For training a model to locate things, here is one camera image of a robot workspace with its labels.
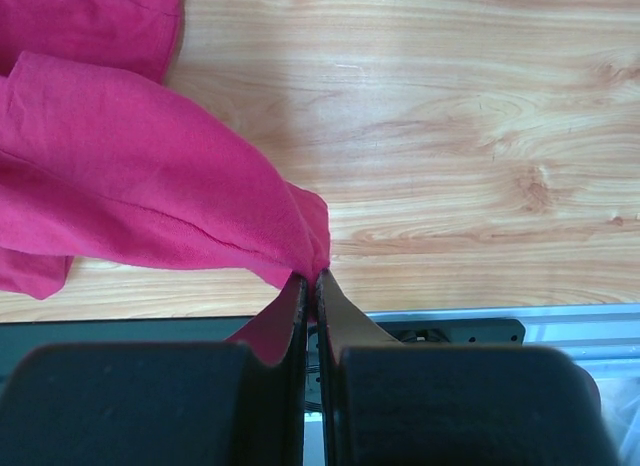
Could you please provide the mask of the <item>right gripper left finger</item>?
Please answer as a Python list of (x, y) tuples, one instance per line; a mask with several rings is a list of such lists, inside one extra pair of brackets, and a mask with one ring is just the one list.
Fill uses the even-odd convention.
[(299, 465), (307, 284), (222, 341), (45, 344), (1, 395), (5, 465)]

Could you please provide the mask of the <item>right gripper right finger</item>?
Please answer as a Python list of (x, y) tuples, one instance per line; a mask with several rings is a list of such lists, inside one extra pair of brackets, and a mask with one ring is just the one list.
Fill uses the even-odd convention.
[(403, 343), (316, 283), (330, 465), (615, 465), (597, 390), (538, 346)]

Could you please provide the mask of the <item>magenta t shirt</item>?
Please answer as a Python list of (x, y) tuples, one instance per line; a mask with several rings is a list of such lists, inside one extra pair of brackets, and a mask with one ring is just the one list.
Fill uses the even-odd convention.
[(167, 89), (182, 0), (1, 0), (1, 287), (47, 298), (78, 256), (246, 269), (330, 263), (328, 208)]

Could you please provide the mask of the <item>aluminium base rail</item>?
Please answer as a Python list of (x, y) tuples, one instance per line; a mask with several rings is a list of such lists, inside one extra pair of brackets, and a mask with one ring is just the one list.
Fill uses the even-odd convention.
[(368, 317), (407, 345), (526, 344), (564, 352), (586, 372), (622, 464), (638, 464), (637, 304), (402, 310)]

